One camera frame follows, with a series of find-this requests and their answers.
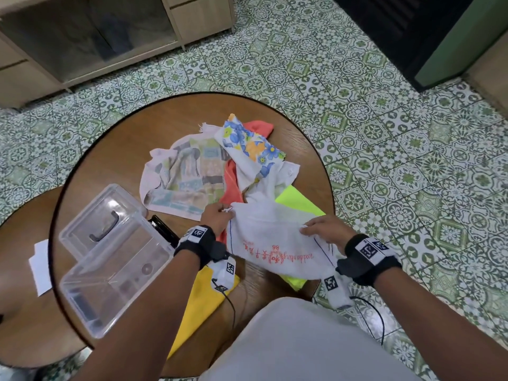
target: person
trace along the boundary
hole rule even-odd
[[[201,217],[214,235],[234,216],[223,209],[221,204],[209,205]],[[358,238],[351,227],[332,215],[314,218],[306,225],[302,234],[319,235],[342,253]],[[203,263],[202,254],[195,249],[176,253],[99,341],[73,380],[156,380]],[[372,286],[441,381],[506,380],[508,351],[495,340],[411,279],[400,265],[371,275],[375,271],[367,275]],[[258,312],[200,376],[200,380],[215,381],[309,379],[419,378],[359,327],[331,310],[296,298],[278,299]]]

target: green wall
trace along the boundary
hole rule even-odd
[[[474,0],[415,79],[428,86],[469,68],[508,28],[508,0]]]

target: glass cabinet door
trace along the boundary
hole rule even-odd
[[[176,41],[161,0],[47,0],[0,30],[63,83]]]

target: person's left hand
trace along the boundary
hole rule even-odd
[[[233,211],[223,212],[222,210],[231,207],[223,203],[213,203],[205,207],[201,214],[201,224],[212,228],[216,237],[220,235],[228,225],[228,222],[235,217]]]

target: plastic storage bin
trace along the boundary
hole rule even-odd
[[[129,193],[110,185],[60,233],[69,252],[82,255],[60,289],[94,338],[108,332],[173,256],[145,215]]]

